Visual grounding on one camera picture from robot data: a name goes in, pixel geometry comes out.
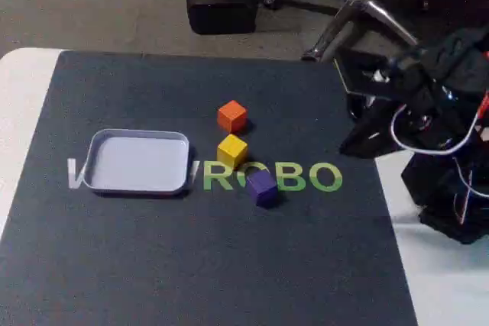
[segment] metal tray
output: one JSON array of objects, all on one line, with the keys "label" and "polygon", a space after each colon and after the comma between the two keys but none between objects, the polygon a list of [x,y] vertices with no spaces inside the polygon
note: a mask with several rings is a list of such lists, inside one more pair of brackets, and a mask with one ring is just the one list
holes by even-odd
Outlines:
[{"label": "metal tray", "polygon": [[189,141],[181,133],[105,129],[92,138],[83,181],[95,192],[176,194],[188,163]]}]

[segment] cable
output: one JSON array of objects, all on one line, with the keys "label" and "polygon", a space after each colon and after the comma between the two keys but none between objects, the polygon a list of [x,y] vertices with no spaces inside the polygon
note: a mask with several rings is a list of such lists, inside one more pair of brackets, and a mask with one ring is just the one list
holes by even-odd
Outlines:
[{"label": "cable", "polygon": [[400,141],[399,138],[396,135],[396,131],[395,131],[396,120],[399,117],[399,115],[404,110],[406,110],[406,108],[407,108],[407,105],[402,105],[396,111],[396,113],[394,114],[394,116],[392,117],[392,121],[390,122],[390,135],[392,136],[393,140],[396,142],[396,144],[399,147],[401,147],[403,149],[406,149],[406,150],[410,150],[410,151],[412,151],[414,153],[425,154],[425,155],[428,155],[428,156],[449,156],[450,154],[453,154],[457,150],[459,150],[460,148],[462,148],[464,145],[466,145],[466,143],[470,139],[471,134],[472,134],[472,131],[474,130],[475,125],[477,124],[477,121],[479,119],[479,115],[478,115],[478,113],[476,113],[475,116],[474,116],[474,120],[472,121],[471,126],[468,129],[467,135],[465,135],[465,137],[460,141],[460,143],[458,143],[454,147],[452,147],[450,149],[447,149],[447,150],[419,149],[419,148],[410,147],[409,145],[406,145],[405,143],[403,143],[402,141]]},{"label": "cable", "polygon": [[484,194],[483,192],[479,192],[476,189],[474,189],[470,184],[467,183],[467,181],[465,180],[464,174],[461,171],[460,164],[458,164],[457,158],[453,157],[453,160],[455,161],[455,164],[457,165],[458,176],[460,177],[461,183],[464,184],[464,186],[468,189],[468,191],[470,191],[471,193],[473,193],[476,196],[479,196],[480,198],[489,199],[489,194]]}]

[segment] white cable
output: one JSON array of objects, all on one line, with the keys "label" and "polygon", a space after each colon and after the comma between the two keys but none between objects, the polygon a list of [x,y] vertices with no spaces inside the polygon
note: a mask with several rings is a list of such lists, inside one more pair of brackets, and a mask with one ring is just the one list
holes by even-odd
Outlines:
[{"label": "white cable", "polygon": [[461,183],[464,184],[464,186],[468,189],[468,191],[470,191],[474,195],[479,196],[481,198],[489,199],[489,194],[484,194],[483,192],[479,192],[467,183],[467,181],[465,180],[464,174],[461,172],[460,164],[458,164],[457,158],[453,157],[453,160],[455,161],[455,164],[457,165],[458,175],[460,176]]},{"label": "white cable", "polygon": [[453,196],[453,212],[455,213],[455,217],[457,217],[457,219],[458,219],[458,223],[463,224],[463,223],[461,222],[461,216],[460,216],[460,214],[457,212],[457,205],[456,205],[456,204],[457,204],[457,197],[458,197],[458,194],[455,194],[455,195]]},{"label": "white cable", "polygon": [[396,111],[396,113],[394,114],[394,116],[392,117],[392,121],[390,122],[390,135],[392,136],[393,140],[396,142],[396,144],[399,147],[406,149],[406,150],[410,150],[414,153],[425,154],[428,156],[449,156],[450,154],[453,154],[457,150],[462,148],[464,145],[466,145],[466,143],[470,139],[472,131],[474,130],[475,125],[477,124],[477,121],[479,119],[479,115],[478,115],[478,113],[476,113],[474,116],[474,120],[472,121],[472,124],[471,124],[470,128],[468,129],[467,135],[465,135],[465,137],[461,140],[461,142],[458,143],[457,145],[455,145],[454,147],[447,149],[447,150],[419,149],[419,148],[410,147],[409,145],[406,145],[405,143],[400,141],[396,135],[396,131],[395,131],[396,120],[399,117],[399,115],[406,109],[406,107],[407,107],[407,105],[401,106],[401,108],[399,108]]}]

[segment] wooden block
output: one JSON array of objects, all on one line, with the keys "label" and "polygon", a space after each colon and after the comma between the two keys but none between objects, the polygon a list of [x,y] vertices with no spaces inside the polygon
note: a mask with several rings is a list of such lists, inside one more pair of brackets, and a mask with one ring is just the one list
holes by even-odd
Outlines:
[{"label": "wooden block", "polygon": [[227,132],[235,133],[246,125],[248,111],[236,101],[230,101],[217,112],[218,124]]},{"label": "wooden block", "polygon": [[248,145],[233,134],[228,135],[217,147],[217,160],[235,169],[246,158]]},{"label": "wooden block", "polygon": [[251,174],[246,181],[246,187],[257,206],[269,208],[277,203],[277,181],[266,169]]}]

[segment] table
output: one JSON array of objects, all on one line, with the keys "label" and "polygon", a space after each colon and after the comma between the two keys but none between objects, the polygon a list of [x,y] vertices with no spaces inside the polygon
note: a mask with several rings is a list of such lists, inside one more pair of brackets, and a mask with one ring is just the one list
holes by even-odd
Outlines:
[{"label": "table", "polygon": [[[0,233],[62,52],[27,48],[0,60]],[[489,304],[489,240],[463,246],[418,222],[400,178],[409,158],[407,152],[395,153],[376,164],[417,321],[483,324]]]}]

